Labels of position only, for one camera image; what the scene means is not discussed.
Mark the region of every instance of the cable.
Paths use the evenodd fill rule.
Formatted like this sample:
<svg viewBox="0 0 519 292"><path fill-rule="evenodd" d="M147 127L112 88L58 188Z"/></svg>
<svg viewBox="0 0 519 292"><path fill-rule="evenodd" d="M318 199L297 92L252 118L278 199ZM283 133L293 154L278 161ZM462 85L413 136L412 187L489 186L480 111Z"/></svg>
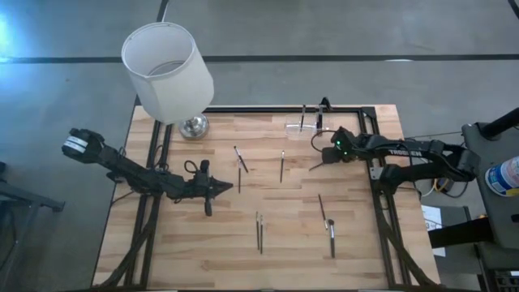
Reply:
<svg viewBox="0 0 519 292"><path fill-rule="evenodd" d="M432 191L434 191L434 190L435 190L435 188L431 187L431 189L425 195L422 195L422 198L427 197L428 195L432 194Z"/></svg>
<svg viewBox="0 0 519 292"><path fill-rule="evenodd" d="M447 186L447 183L448 179L446 178L444 184L438 187L438 178L435 178L435 180L432 183L432 187L435 189L435 191L442 191Z"/></svg>
<svg viewBox="0 0 519 292"><path fill-rule="evenodd" d="M429 221L429 222L434 223L434 224L436 224L436 225L440 225L442 228L444 227L443 225L441 225L440 223L438 223L438 222L436 222L436 221L429 220L429 219L427 219L427 218L423 218L423 219L425 219L425 221Z"/></svg>
<svg viewBox="0 0 519 292"><path fill-rule="evenodd" d="M451 195L447 192L443 192L444 195L446 195L447 197L449 198L453 198L453 199L458 199L460 198L462 195L465 194L466 190L467 190L467 187L469 186L469 182L465 182L465 185L463 186L463 190L461 190L461 192L457 195Z"/></svg>
<svg viewBox="0 0 519 292"><path fill-rule="evenodd" d="M315 137L317 137L319 134L323 134L323 133L326 133L326 132L333 132L335 133L335 131L332 131L332 130L322 130L322 131L318 131L317 133L315 133L315 135L313 135L311 137L311 140L310 140L310 145L313 149L315 149L317 152L323 152L323 150L321 149L318 149L315 145L314 145L314 139Z"/></svg>
<svg viewBox="0 0 519 292"><path fill-rule="evenodd" d="M413 166L413 158L411 157L411 151L409 150L409 148L404 144L404 140L402 140L400 142L400 144L398 144L397 148L402 146L403 148L405 148L405 150L407 151L407 153L409 154L409 164L410 166ZM413 183L413 187L414 189L416 190L416 192L418 193L418 197L420 198L420 200L422 200L422 192L416 187L416 182L412 182Z"/></svg>
<svg viewBox="0 0 519 292"><path fill-rule="evenodd" d="M157 161L157 153L159 152L160 149L162 149L162 147L164 147L164 146L163 145L158 145L155 148L155 153L153 154L153 162ZM159 161L155 162L155 164L153 165L153 169L155 169L157 166L159 166L160 160L161 160L161 158L159 157Z"/></svg>
<svg viewBox="0 0 519 292"><path fill-rule="evenodd" d="M126 150L123 146L121 146L121 147L119 148L119 152L118 152L118 153L119 153L119 155L121 155L121 156L123 156L123 157L126 157L126 155L127 155L127 150Z"/></svg>
<svg viewBox="0 0 519 292"><path fill-rule="evenodd" d="M18 243L18 239L16 236L16 226L15 226L15 214L13 213L13 210L9 208L8 210L9 215L11 216L11 228L13 229L13 244L9 248L9 251L7 252L6 258L2 261L2 264L0 264L0 271L3 270L3 267L6 265L7 260L9 260L9 257L11 256L11 253L15 249L16 244Z"/></svg>
<svg viewBox="0 0 519 292"><path fill-rule="evenodd" d="M414 139L414 138L427 138L427 137L434 137L438 135L451 135L451 134L461 134L461 131L454 131L454 132L445 132L445 133L438 133L438 134L430 134L430 135L416 135L411 137L405 137L405 140Z"/></svg>
<svg viewBox="0 0 519 292"><path fill-rule="evenodd" d="M130 191L129 193L125 194L125 195L121 195L120 197L118 197L117 199L115 199L114 201L112 201L112 204L110 204L110 207L114 206L115 202L121 200L121 199L124 199L126 197L128 197L129 195L135 193L135 191Z"/></svg>
<svg viewBox="0 0 519 292"><path fill-rule="evenodd" d="M188 164L191 164L193 165L193 167L195 168L195 170L189 170L187 168L187 165ZM190 174L196 174L198 172L198 166L196 166L196 164L193 162L193 161L184 161L184 169L186 170L186 172L190 173Z"/></svg>

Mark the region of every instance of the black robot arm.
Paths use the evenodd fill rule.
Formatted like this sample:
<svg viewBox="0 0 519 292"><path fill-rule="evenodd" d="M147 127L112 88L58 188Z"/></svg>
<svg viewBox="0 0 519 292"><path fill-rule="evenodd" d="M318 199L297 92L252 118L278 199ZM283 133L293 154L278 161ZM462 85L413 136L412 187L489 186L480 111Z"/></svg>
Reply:
<svg viewBox="0 0 519 292"><path fill-rule="evenodd" d="M459 145L439 140L389 140L382 135L360 134L340 127L331 138L333 147L324 148L323 163L353 160L382 159L386 156L421 157L429 162L400 167L386 165L377 174L380 191L394 194L403 182L426 178L450 178L455 182L469 182L478 174L479 156Z"/></svg>
<svg viewBox="0 0 519 292"><path fill-rule="evenodd" d="M84 164L97 163L110 172L108 178L118 182L117 178L125 178L133 191L147 195L162 195L179 203L182 199L205 198L205 213L212 215L211 200L222 192L229 190L233 184L221 182L209 176L209 161L196 167L192 161L186 161L184 168L193 179L184 181L180 175L171 174L168 170L146 169L126 158L121 151L105 144L105 139L98 133L86 129L72 129L70 136L62 146L63 154ZM187 164L194 166L187 169Z"/></svg>

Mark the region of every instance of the concrete floor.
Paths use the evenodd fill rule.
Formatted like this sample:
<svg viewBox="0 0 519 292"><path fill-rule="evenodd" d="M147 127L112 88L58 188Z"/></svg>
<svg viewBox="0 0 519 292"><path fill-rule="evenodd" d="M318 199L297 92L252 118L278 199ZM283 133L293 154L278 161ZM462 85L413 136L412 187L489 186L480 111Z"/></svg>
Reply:
<svg viewBox="0 0 519 292"><path fill-rule="evenodd" d="M155 21L159 5L4 0L0 59L119 56L129 33ZM506 0L175 0L165 19L190 30L204 55L519 53L519 20ZM491 120L517 107L519 92L519 61L235 63L209 70L214 105L303 104L323 96L333 104L396 104L406 136ZM90 285L114 184L100 166L66 158L60 147L72 127L123 146L134 101L122 64L0 65L6 178L66 201L63 213L41 211L11 279L17 290ZM474 184L459 200L434 194L423 202L484 213Z"/></svg>

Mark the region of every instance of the wooden tabletop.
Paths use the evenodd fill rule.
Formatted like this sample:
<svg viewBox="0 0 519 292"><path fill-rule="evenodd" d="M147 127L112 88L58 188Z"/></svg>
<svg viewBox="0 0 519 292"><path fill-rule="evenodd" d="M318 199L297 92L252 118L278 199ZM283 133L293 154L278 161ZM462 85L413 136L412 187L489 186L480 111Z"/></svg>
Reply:
<svg viewBox="0 0 519 292"><path fill-rule="evenodd" d="M375 108L381 135L401 138L396 106ZM366 162L337 163L309 172L320 163L320 153L307 139L287 138L287 114L207 117L210 130L203 140L184 140L174 129L170 171L189 179L192 174L183 169L184 161L199 164L209 159L211 175L237 186L236 145L249 174L242 172L241 193L234 187L213 201L212 217L204 215L201 198L174 204L162 197L149 289L387 288ZM135 108L127 157L141 165L146 163L153 123L141 107ZM325 126L359 133L355 114L326 114ZM318 138L316 146L329 145L329 137ZM285 150L282 183L281 150ZM407 163L402 158L388 161ZM127 185L119 185L114 198L128 191ZM336 259L330 256L318 194L327 217L336 222ZM138 197L131 195L111 208L94 284L103 282L126 254ZM405 248L426 275L439 282L418 196L402 190L395 201ZM263 255L256 248L256 212L265 222ZM401 282L394 251L392 258Z"/></svg>

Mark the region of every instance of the white lampshade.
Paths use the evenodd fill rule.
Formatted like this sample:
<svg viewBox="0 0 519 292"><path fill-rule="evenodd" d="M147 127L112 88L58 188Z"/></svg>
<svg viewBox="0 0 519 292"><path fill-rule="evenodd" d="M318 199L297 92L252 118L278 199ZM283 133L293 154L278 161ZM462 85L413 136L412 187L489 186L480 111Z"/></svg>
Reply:
<svg viewBox="0 0 519 292"><path fill-rule="evenodd" d="M154 23L134 31L122 46L140 102L157 121L171 124L200 114L211 103L211 74L193 36L172 23Z"/></svg>

